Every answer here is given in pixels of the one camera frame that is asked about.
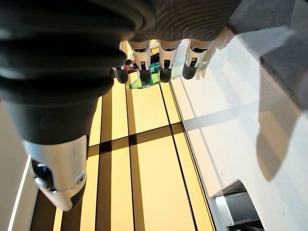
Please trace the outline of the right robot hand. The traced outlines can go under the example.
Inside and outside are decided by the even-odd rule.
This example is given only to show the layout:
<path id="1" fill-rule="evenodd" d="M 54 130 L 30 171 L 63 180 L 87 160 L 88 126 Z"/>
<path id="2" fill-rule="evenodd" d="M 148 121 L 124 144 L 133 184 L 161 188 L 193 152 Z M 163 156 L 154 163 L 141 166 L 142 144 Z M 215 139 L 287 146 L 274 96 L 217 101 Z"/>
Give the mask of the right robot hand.
<path id="1" fill-rule="evenodd" d="M 214 41 L 237 0 L 3 0 L 0 3 L 0 97 L 5 101 L 36 185 L 58 208 L 82 200 L 90 129 L 99 97 L 114 84 L 128 41 L 141 77 L 146 41 L 162 47 Z"/>

